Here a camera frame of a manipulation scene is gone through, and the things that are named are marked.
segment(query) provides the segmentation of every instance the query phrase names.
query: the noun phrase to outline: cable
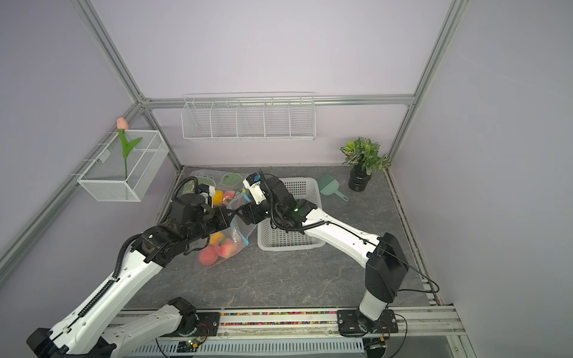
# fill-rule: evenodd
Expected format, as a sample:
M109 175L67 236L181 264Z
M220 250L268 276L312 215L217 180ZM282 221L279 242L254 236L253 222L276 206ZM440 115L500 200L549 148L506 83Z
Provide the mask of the cable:
M181 190L181 188L187 184L188 182L190 182L191 180L193 180L195 182L195 187L193 188L193 190L195 191L195 193L197 193L197 188L199 187L199 179L197 179L196 176L188 176L185 179L181 180L181 182L179 183L179 185L177 185L175 187L175 189L173 189L173 193L171 193L171 199L169 200L169 207L167 208L167 211L165 212L165 215L163 216L163 219L161 219L161 221L159 222L159 224L164 223L167 218L169 217L169 214L171 214L171 208L172 208L172 202L173 200L177 197L177 194L179 194L179 190Z
M429 291L429 292L428 292L428 291L422 291L422 290L414 290L414 289L401 289L401 290L398 290L399 292L400 292L400 291L415 291L415 292L424 292L424 293L438 293L438 292L439 292L439 285L438 285L437 283L435 283L434 280L432 280L432 279L429 278L428 276L426 276L426 275L424 275L423 273L421 273L420 271L418 271L418 269L416 269L415 267L413 267L411 264L409 264L409 263L407 263L406 261L402 260L401 258L397 257L397 256L394 255L393 253L390 253L390 252L388 252L387 250L381 248L380 246L378 246L378 245L376 245L376 244L374 244L374 243L372 243L372 242L370 242L370 241L368 241L368 240L366 240L366 239L364 239L364 238L358 236L356 233L353 233L351 230L345 228L345 227L342 226L342 225L338 225L338 224L335 223L335 222L330 222L330 225L335 225L335 226L338 226L338 227L341 228L341 229L345 229L347 232L349 232L349 233L351 233L352 235L354 235L354 236L356 236L357 238L359 238L362 242L364 242L364 243L369 243L369 244L371 244L371 245L373 245L373 246L376 246L376 247L379 248L380 250L384 251L384 252L387 253L388 255L394 257L394 258L397 259L398 261L402 262L404 265L408 266L409 268L411 268L411 269L413 269L414 271L416 271L417 273L419 273L420 276L424 277L425 279L427 279L427 280L430 281L431 283L435 284L435 286L437 287L437 290L435 290L435 291L434 291L434 290L431 290L431 291Z
M388 339L390 339L390 325L386 323L386 321L380 320L380 322L384 323L386 327L388 327Z
M274 224L278 229L281 229L283 231L304 231L304 230L309 230L309 229L314 229L315 227L319 227L321 225L324 225L326 223L330 223L330 221L319 221L319 222L315 222L313 224L309 224L309 225L305 225L305 226L298 226L298 227L288 227L288 226L283 226L281 224L279 224L277 222L277 219L274 217L274 193L273 191L269 188L268 184L266 183L266 179L265 179L265 174L262 172L262 169L258 170L258 175L259 178L261 179L261 184L264 186L264 190L265 193L269 194L268 196L268 201L269 201L269 214L270 214L270 222L272 224Z
M406 324L406 330L404 331L404 339L402 340L402 343L400 344L400 347L398 347L398 350L397 350L396 352L394 352L394 354L391 355L391 356L388 357L388 358L393 358L393 357L395 357L395 356L398 354L398 352L400 351L400 349L402 349L402 346L404 345L404 342L406 341L406 335L408 334L408 321L406 321L406 319L404 318L404 316L401 315L401 314L394 313L394 315L395 315L395 316L400 316L400 317L404 320L404 323Z
M209 331L209 327L207 327L206 324L201 323L201 324L199 324L199 325L200 325L200 326L204 326L205 328L207 328L207 335L205 336L205 338L203 339L202 342L199 342L199 343L197 344L197 347L199 347L200 345L202 345L203 343L205 343L205 341L207 340L207 337L209 337L209 332L210 332L210 331Z
M155 342L157 343L157 348L159 348L159 351L161 352L161 354L163 354L163 356L165 358L169 358L168 356L165 355L165 353L163 353L163 350L161 349L161 346L159 345L159 342L157 341L157 338L155 339Z
M86 306L84 306L81 309L80 313L77 314L77 318L74 320L74 322L72 322L68 326L68 328L72 324L74 324L79 317L84 317L89 312L89 310L91 310L92 307L102 298L102 296L107 292L107 290L109 290L109 288L115 282L117 282L117 278L119 276L119 273L121 272L121 267L123 266L123 258L125 256L125 252L127 251L127 248L129 247L130 243L135 241L135 239L139 238L140 236L141 234L133 235L123 243L121 249L119 249L119 254L117 254L117 259L115 261L115 268L113 269L113 273L111 274L112 279L108 280L108 282L105 283L105 285L95 294L95 296L93 296L92 299L89 300Z
M52 342L54 342L55 340L57 340L58 337L60 337L60 336L63 334L63 332L64 332L64 331L60 332L59 335L57 335L56 337L54 337L54 339L52 340Z

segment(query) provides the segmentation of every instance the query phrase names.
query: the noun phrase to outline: black vase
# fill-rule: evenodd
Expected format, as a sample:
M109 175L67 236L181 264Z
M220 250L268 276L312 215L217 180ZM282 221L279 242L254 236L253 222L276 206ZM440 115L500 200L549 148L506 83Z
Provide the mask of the black vase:
M348 181L348 187L354 191L364 191L368 181L372 178L372 175L367 175L366 170L362 169L361 164L357 164L350 170L350 180Z

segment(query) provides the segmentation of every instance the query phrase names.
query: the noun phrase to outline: white wire shelf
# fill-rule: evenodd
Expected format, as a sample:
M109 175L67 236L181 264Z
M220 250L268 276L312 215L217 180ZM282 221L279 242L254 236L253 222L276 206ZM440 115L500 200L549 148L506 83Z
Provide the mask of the white wire shelf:
M312 93L287 96L256 93L255 97L250 93L227 93L229 96L219 94L215 98L213 95L185 95L185 108L181 113L185 139L313 140L316 137Z
M77 182L100 202L140 202L169 153L159 131L126 130L125 137L142 140L127 157L127 179L121 140L116 133Z

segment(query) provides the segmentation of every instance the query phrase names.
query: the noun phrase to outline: peach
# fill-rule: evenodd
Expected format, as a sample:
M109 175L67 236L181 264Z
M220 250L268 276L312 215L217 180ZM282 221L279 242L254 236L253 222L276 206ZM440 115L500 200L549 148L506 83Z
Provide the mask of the peach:
M199 262L205 266L211 266L217 262L218 258L219 255L217 254L215 246L207 246L199 252Z
M229 238L226 238L224 241L222 240L219 242L219 245L215 245L215 249L217 250L217 254L224 258L229 258L237 252L237 244Z
M233 190L225 191L223 193L223 201L230 203L235 197L235 192Z

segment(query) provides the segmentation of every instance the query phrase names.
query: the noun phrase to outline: wire mesh basket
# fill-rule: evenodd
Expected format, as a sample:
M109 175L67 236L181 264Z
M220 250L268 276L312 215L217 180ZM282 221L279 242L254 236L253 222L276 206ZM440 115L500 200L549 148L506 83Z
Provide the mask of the wire mesh basket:
M100 202L140 202L169 153L159 131L124 131L128 141L142 138L127 157L127 179L121 140L112 140L77 182Z
M322 208L319 185L313 178L281 178L281 181L295 199L306 199ZM268 218L258 224L257 230L258 247L265 251L305 250L324 245L321 239L273 229Z
M183 137L189 141L312 140L316 137L315 102L311 93L227 95L235 97L185 95L185 108L181 113Z

